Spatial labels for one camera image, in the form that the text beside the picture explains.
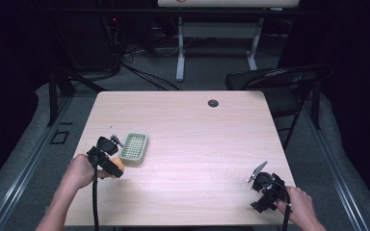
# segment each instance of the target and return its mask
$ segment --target chair backrest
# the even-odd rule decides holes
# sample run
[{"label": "chair backrest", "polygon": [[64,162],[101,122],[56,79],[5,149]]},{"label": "chair backrest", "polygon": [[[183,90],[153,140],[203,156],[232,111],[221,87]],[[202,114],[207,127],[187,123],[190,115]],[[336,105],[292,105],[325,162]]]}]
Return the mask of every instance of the chair backrest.
[{"label": "chair backrest", "polygon": [[333,74],[330,64],[286,67],[280,69],[258,69],[226,76],[228,90],[265,89],[287,86],[312,88],[316,83]]}]

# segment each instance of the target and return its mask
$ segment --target chair leg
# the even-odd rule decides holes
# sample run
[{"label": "chair leg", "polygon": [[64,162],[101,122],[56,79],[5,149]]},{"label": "chair leg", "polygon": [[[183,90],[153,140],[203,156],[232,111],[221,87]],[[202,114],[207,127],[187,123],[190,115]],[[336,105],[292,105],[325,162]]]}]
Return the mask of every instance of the chair leg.
[{"label": "chair leg", "polygon": [[287,148],[287,144],[290,142],[291,135],[293,134],[294,127],[296,126],[297,120],[299,119],[300,113],[294,115],[293,122],[291,123],[290,130],[287,134],[286,140],[284,140],[283,143],[283,149],[285,150]]}]

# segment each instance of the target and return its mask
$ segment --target light wood surface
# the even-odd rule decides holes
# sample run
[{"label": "light wood surface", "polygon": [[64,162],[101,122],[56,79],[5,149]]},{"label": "light wood surface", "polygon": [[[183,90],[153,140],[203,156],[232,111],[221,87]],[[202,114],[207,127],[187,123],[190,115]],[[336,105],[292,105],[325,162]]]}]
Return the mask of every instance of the light wood surface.
[{"label": "light wood surface", "polygon": [[159,7],[296,8],[300,0],[158,0]]},{"label": "light wood surface", "polygon": [[[211,99],[219,106],[208,106]],[[250,206],[262,193],[247,179],[264,161],[263,171],[295,185],[261,92],[102,92],[75,155],[100,136],[124,142],[130,132],[148,135],[145,159],[120,179],[98,181],[100,225],[282,223],[279,211],[259,214]],[[92,185],[76,195],[66,225],[93,225]]]}]

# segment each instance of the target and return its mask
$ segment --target chair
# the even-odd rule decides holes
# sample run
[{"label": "chair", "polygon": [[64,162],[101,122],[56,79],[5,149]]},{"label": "chair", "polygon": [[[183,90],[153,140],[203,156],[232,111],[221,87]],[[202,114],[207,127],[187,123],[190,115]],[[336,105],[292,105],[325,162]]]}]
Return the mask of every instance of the chair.
[{"label": "chair", "polygon": [[278,132],[288,131],[282,144],[286,149],[311,90],[332,74],[329,64],[257,69],[230,73],[225,78],[225,85],[228,90],[261,90],[273,118],[294,116],[290,127],[277,129]]}]

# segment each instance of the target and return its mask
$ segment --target gray carpet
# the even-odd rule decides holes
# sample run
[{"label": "gray carpet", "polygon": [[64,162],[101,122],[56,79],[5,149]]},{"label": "gray carpet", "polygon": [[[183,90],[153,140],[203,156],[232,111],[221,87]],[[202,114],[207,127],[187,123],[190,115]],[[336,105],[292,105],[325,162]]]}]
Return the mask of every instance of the gray carpet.
[{"label": "gray carpet", "polygon": [[[259,43],[256,60],[259,68],[275,67],[283,40],[278,38],[263,38]],[[248,69],[246,50],[250,43],[246,40],[195,40],[186,48],[185,81],[175,82],[176,54],[165,56],[159,52],[149,54],[136,52],[133,57],[127,56],[127,64],[139,70],[157,75],[177,84],[182,90],[225,90],[225,76],[229,72]],[[171,49],[162,49],[169,54]],[[114,77],[96,82],[107,90],[156,90],[154,86],[140,79],[126,68]],[[60,96],[64,102],[64,113],[61,114],[54,130],[69,132],[65,144],[46,144],[42,149],[42,158],[27,187],[20,192],[21,197],[14,202],[15,206],[7,215],[8,219],[1,220],[3,230],[34,230],[43,216],[42,210],[49,205],[54,191],[61,180],[66,166],[71,159],[77,142],[83,132],[89,116],[95,93],[86,86],[74,82],[77,89],[74,98],[68,100]],[[46,128],[48,122],[48,90],[43,86],[37,91],[40,97],[39,108],[33,121],[25,131],[18,146],[0,172],[0,208],[6,193],[11,189],[12,182],[25,167],[33,155],[39,141],[47,136],[50,141],[53,131]],[[340,166],[345,182],[355,196],[355,202],[370,229],[370,192],[366,189],[357,171],[348,161],[341,147],[339,131],[335,124],[330,104],[322,97],[321,103],[321,133],[326,138],[334,160]],[[285,151],[296,185],[313,197],[316,213],[328,230],[354,230],[342,200],[337,193],[336,185],[331,179],[330,170],[323,157],[319,142],[313,135],[312,124],[307,115],[302,114],[297,128],[292,136],[289,147]],[[236,227],[214,227],[203,230],[234,230]],[[275,226],[254,226],[254,230],[278,230]],[[92,227],[68,227],[66,230],[93,230]],[[289,230],[298,230],[289,225]]]}]

